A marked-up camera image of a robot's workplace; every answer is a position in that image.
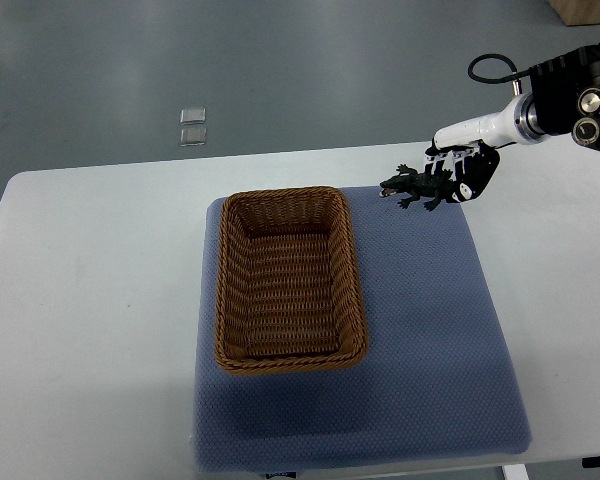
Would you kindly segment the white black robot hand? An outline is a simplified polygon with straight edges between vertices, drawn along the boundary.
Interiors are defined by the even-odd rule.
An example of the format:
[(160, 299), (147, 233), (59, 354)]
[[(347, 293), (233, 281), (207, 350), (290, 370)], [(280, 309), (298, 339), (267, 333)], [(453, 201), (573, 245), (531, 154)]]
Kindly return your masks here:
[(533, 95), (521, 94), (500, 112), (459, 122), (435, 133), (425, 150), (424, 171), (440, 174), (449, 164), (454, 187), (448, 200), (466, 202), (478, 198), (486, 189), (499, 165), (501, 148), (533, 145), (543, 138)]

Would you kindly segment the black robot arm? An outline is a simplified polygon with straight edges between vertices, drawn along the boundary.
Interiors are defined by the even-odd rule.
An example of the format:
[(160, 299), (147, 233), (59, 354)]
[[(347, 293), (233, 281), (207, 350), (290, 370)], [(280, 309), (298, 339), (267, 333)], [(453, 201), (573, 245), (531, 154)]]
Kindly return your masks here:
[(528, 69), (536, 123), (600, 152), (600, 41)]

